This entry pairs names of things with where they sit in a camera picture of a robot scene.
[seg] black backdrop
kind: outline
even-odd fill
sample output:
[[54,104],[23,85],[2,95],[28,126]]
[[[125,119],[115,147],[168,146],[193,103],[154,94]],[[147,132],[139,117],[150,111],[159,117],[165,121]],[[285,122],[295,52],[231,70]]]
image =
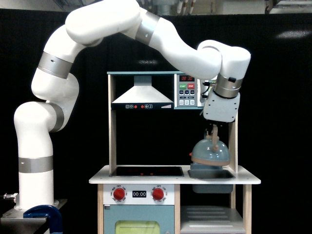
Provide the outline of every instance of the black backdrop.
[[[1,144],[0,194],[18,191],[18,150],[13,115],[31,93],[32,76],[49,36],[64,24],[67,13],[0,10]],[[239,165],[262,180],[253,186],[253,233],[293,233],[308,230],[311,119],[312,15],[237,15],[166,17],[191,47],[215,39],[250,51],[252,60],[241,88]],[[287,38],[282,34],[293,35]],[[107,37],[82,51],[72,67],[80,94],[68,125],[51,134],[54,144],[55,198],[67,198],[64,233],[96,233],[97,187],[88,180],[108,164],[108,71],[175,70],[161,54],[124,35]],[[159,121],[152,118],[147,134]],[[124,120],[133,123],[134,116]],[[202,136],[201,120],[188,146]],[[169,131],[173,145],[185,144],[184,130]],[[188,164],[173,154],[164,164]],[[182,190],[182,202],[193,194]],[[241,209],[241,187],[237,206]],[[209,203],[204,197],[194,204]]]

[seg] control panel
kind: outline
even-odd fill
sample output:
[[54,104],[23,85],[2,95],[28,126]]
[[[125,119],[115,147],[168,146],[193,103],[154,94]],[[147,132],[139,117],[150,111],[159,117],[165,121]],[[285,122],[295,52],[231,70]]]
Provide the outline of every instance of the control panel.
[[175,107],[201,107],[199,80],[186,75],[175,76]]
[[105,205],[174,205],[174,184],[108,184]]

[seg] kettle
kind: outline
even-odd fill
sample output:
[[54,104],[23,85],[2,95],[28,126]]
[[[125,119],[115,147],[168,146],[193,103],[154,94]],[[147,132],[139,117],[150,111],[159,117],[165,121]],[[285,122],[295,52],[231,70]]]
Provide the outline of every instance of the kettle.
[[218,128],[214,124],[212,134],[199,141],[192,151],[191,160],[199,164],[210,166],[227,166],[230,164],[228,147],[219,140]]

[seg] digital display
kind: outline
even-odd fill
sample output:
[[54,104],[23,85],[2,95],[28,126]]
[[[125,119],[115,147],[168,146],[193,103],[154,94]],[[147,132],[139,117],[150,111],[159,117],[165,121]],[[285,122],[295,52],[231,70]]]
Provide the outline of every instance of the digital display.
[[146,191],[132,191],[132,197],[146,197]]
[[180,76],[180,82],[183,82],[183,81],[195,81],[195,78],[192,77],[192,76]]

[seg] sink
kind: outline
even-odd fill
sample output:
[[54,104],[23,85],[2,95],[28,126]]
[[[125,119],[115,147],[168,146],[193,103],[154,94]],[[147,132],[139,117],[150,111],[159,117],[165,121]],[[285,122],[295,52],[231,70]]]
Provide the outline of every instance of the sink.
[[188,170],[192,179],[233,179],[235,176],[228,170]]
[[[210,169],[210,170],[188,170],[192,179],[234,179],[235,176],[228,170]],[[230,194],[233,191],[232,184],[193,184],[193,191],[197,194]]]

